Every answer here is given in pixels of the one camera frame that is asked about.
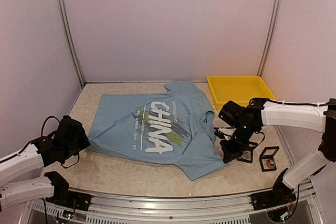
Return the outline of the black brooch display box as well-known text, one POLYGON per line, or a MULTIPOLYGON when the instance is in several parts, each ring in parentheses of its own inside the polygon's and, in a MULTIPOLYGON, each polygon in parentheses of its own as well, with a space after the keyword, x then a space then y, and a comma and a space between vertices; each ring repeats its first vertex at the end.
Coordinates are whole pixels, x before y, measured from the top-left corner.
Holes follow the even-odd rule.
POLYGON ((240 157, 238 157, 236 160, 239 162, 244 162, 248 164, 253 163, 253 153, 254 149, 258 146, 258 143, 256 142, 248 142, 247 146, 243 150, 243 153, 240 157))

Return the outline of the light blue printed t-shirt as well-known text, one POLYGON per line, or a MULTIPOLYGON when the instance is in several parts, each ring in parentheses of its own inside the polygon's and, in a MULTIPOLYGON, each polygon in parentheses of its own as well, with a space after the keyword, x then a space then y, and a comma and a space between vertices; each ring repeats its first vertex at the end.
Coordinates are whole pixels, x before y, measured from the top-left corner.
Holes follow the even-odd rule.
POLYGON ((196 180, 224 167, 215 149, 215 112, 189 81, 165 93, 103 94, 89 133, 92 151, 179 167, 196 180))

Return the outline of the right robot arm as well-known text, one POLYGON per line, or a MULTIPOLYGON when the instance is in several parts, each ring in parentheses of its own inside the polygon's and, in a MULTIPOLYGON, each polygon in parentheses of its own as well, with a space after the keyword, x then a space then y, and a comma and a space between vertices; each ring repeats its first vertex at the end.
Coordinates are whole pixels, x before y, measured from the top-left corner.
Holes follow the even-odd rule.
POLYGON ((229 163, 250 150, 249 140, 263 126, 280 125, 310 129, 322 133, 321 144, 294 166, 285 169, 269 191, 252 194, 255 210, 279 206, 295 201, 299 196, 294 189, 310 176, 316 175, 330 162, 335 162, 335 99, 327 103, 289 103, 266 98, 252 98, 244 107, 228 101, 219 112, 219 118, 234 128, 229 139, 221 138, 223 162, 229 163))

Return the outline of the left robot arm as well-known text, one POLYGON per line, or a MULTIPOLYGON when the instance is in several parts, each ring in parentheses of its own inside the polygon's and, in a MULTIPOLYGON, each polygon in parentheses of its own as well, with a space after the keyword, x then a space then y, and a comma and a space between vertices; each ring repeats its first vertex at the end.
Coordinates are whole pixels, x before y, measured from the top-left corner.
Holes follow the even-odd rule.
POLYGON ((65 115, 56 130, 29 141, 21 150, 1 159, 1 210, 42 198, 47 202, 75 208, 83 196, 69 189, 68 182, 58 172, 46 172, 34 179, 16 181, 28 172, 54 163, 64 167, 71 157, 79 158, 90 145, 85 130, 77 120, 65 115))

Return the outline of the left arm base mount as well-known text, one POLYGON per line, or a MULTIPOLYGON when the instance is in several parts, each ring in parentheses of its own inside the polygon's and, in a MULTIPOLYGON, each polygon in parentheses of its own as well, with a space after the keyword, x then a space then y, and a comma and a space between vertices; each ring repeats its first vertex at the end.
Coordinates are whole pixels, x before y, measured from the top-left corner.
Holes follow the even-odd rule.
POLYGON ((73 210, 88 211, 91 204, 92 196, 90 194, 80 193, 77 191, 68 191, 65 199, 55 197, 46 198, 46 201, 55 205, 71 208, 73 210))

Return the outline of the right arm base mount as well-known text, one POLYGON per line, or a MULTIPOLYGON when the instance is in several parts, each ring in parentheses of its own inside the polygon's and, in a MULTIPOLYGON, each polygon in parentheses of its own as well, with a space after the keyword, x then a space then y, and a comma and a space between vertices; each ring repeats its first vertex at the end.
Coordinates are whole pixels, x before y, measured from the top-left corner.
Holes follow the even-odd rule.
POLYGON ((251 200, 254 210, 262 210, 287 204, 291 201, 294 202, 297 200, 297 197, 293 192, 284 195, 281 192, 269 190, 252 194, 251 200))

